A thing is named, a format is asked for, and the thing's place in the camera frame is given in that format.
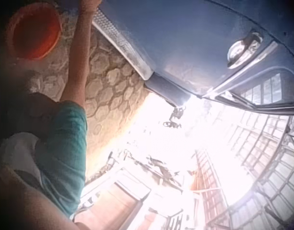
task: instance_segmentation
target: vehicle window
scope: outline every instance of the vehicle window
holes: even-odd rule
[[[282,99],[280,73],[241,94],[253,104],[270,104]]]
[[[294,75],[286,70],[273,70],[231,92],[256,105],[294,103]]]

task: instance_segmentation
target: chrome trim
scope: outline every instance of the chrome trim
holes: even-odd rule
[[[145,81],[151,77],[153,70],[99,9],[94,15],[93,26],[123,55]]]
[[[238,77],[240,77],[240,75],[243,74],[245,71],[247,71],[248,69],[250,69],[251,67],[253,67],[257,63],[259,63],[260,61],[262,61],[265,57],[267,57],[267,55],[269,55],[271,52],[273,52],[277,47],[278,47],[278,43],[276,43],[276,42],[273,41],[253,61],[251,61],[248,65],[246,65],[245,67],[243,67],[239,72],[237,72],[234,75],[232,75],[230,78],[228,78],[222,84],[220,84],[219,86],[217,86],[216,88],[214,88],[212,91],[207,92],[205,95],[203,95],[203,98],[206,98],[206,97],[215,98],[216,96],[218,96],[219,94],[221,94],[222,92],[218,92],[220,89],[222,89],[227,84],[233,82],[235,79],[237,79]]]

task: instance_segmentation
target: blue vehicle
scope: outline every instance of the blue vehicle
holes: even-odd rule
[[[94,25],[174,106],[196,95],[294,115],[293,2],[106,0]]]

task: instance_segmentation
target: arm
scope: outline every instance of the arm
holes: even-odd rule
[[[85,85],[89,72],[90,32],[93,15],[101,0],[82,0],[70,48],[68,82],[60,101],[72,101],[84,108]]]

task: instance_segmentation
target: metal grille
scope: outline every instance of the metal grille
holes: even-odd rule
[[[261,115],[224,106],[212,126],[222,133],[231,154],[255,181],[236,204],[224,193],[204,196],[209,229],[263,230],[286,227],[294,216],[294,117]],[[197,154],[203,188],[220,186],[207,150]]]

